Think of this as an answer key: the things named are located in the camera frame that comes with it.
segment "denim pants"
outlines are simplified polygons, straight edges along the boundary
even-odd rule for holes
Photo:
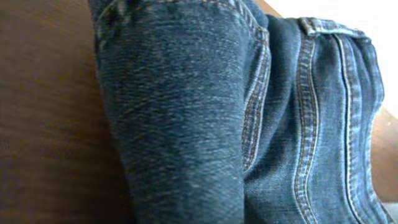
[[[91,0],[137,223],[392,223],[371,182],[371,40],[252,0]]]

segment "brown wooden surface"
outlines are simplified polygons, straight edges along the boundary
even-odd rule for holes
[[[92,39],[86,0],[0,1],[0,223],[125,223],[131,214]]]

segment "blue denim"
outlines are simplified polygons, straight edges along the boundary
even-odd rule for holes
[[[384,91],[363,32],[251,0],[90,7],[138,223],[392,223],[371,182]]]

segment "jeans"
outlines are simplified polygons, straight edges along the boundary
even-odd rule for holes
[[[138,223],[392,223],[371,182],[371,40],[252,0],[91,0]]]

